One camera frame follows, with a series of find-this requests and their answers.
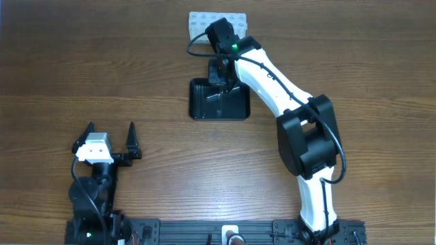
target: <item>wooden tabletop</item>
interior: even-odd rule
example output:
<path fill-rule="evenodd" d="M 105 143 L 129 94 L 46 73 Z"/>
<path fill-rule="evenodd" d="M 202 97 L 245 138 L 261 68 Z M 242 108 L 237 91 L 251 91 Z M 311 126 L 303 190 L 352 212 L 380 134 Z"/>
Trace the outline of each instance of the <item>wooden tabletop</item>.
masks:
<path fill-rule="evenodd" d="M 188 14 L 207 11 L 246 13 L 247 34 L 277 68 L 331 98 L 348 159 L 333 187 L 339 218 L 365 221 L 370 244 L 433 243 L 434 1 L 13 0 L 2 8 L 0 242 L 63 243 L 71 147 L 90 121 L 116 151 L 136 124 L 143 158 L 120 169 L 115 204 L 132 218 L 298 217 L 297 179 L 255 93 L 242 122 L 188 115 L 189 81 L 207 77 L 208 63 L 186 54 Z"/>

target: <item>wood grain surface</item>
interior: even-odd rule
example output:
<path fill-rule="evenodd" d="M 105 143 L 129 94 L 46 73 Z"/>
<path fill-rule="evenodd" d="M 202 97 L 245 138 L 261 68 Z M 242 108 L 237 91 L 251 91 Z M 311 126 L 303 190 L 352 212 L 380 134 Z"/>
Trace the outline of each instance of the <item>wood grain surface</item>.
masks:
<path fill-rule="evenodd" d="M 70 149 L 89 121 L 119 151 L 136 124 L 143 159 L 116 192 L 130 217 L 298 216 L 297 180 L 255 93 L 243 122 L 188 116 L 189 81 L 207 76 L 185 52 L 190 11 L 247 13 L 275 65 L 332 99 L 348 159 L 333 187 L 340 218 L 365 221 L 370 244 L 433 243 L 436 2 L 406 0 L 3 0 L 0 242 L 63 243 Z"/>

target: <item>wooden table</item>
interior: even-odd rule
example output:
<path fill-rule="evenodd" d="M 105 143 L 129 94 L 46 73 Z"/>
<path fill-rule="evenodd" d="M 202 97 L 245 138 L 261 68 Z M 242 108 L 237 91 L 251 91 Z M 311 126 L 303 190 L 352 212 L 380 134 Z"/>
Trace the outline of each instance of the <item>wooden table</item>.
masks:
<path fill-rule="evenodd" d="M 2 10 L 0 242 L 63 242 L 70 149 L 89 121 L 116 151 L 136 124 L 143 159 L 120 170 L 116 192 L 130 217 L 297 218 L 297 180 L 255 93 L 243 122 L 188 116 L 189 81 L 207 76 L 207 59 L 185 52 L 188 13 L 209 11 L 247 13 L 275 65 L 332 99 L 348 159 L 333 187 L 339 217 L 365 221 L 370 244 L 433 243 L 434 1 L 5 0 Z"/>

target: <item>black object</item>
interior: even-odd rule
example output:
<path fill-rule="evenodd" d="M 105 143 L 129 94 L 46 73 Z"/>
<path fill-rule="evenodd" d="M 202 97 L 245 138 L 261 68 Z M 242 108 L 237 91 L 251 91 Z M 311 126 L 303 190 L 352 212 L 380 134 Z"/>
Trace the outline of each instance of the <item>black object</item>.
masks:
<path fill-rule="evenodd" d="M 76 153 L 78 148 L 85 143 L 88 134 L 93 132 L 94 124 L 91 122 L 87 130 L 73 144 L 72 152 Z M 94 163 L 91 165 L 91 177 L 78 179 L 109 229 L 109 238 L 107 239 L 110 244 L 114 244 L 120 239 L 128 240 L 132 235 L 130 220 L 122 211 L 113 209 L 118 168 L 131 167 L 133 159 L 141 159 L 142 157 L 135 126 L 132 122 L 129 127 L 126 147 L 128 153 L 111 153 L 114 163 Z M 73 203 L 74 211 L 73 228 L 71 225 L 69 226 L 70 232 L 65 236 L 65 243 L 103 244 L 102 223 L 87 198 L 80 192 L 79 186 L 73 182 L 69 188 L 69 199 Z"/>
<path fill-rule="evenodd" d="M 242 55 L 261 48 L 252 37 L 235 35 L 225 18 L 206 28 L 206 34 L 216 54 Z M 208 78 L 195 78 L 189 86 L 189 115 L 196 120 L 244 120 L 250 115 L 249 91 L 236 75 L 234 59 L 211 59 Z"/>
<path fill-rule="evenodd" d="M 302 231 L 297 220 L 274 221 L 160 221 L 159 219 L 130 220 L 132 231 L 137 231 L 141 245 L 221 245 L 223 225 L 238 225 L 239 233 L 249 245 L 303 245 Z M 334 245 L 359 245 L 354 232 L 362 245 L 367 245 L 367 235 L 363 222 L 338 220 L 338 232 L 331 236 Z M 67 224 L 65 241 L 72 232 L 72 224 Z"/>
<path fill-rule="evenodd" d="M 325 95 L 320 95 L 310 98 L 308 106 L 319 114 L 340 142 L 332 102 Z M 315 123 L 310 113 L 302 107 L 294 111 L 288 110 L 277 117 L 277 138 L 285 166 L 295 176 L 301 175 L 309 180 L 325 166 L 336 165 L 338 152 L 331 135 L 319 123 L 311 130 L 303 132 L 301 122 L 304 120 Z"/>

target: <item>white perforated block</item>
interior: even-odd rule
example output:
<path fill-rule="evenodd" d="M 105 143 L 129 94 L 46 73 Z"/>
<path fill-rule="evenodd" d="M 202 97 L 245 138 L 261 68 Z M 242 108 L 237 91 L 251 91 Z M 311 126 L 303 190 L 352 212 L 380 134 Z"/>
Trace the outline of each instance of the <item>white perforated block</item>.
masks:
<path fill-rule="evenodd" d="M 203 33 L 206 28 L 216 20 L 226 18 L 232 23 L 234 33 L 240 38 L 245 37 L 247 31 L 247 15 L 243 13 L 213 13 L 213 12 L 190 12 L 189 13 L 189 36 L 191 40 Z M 197 39 L 195 44 L 209 44 L 206 35 Z"/>

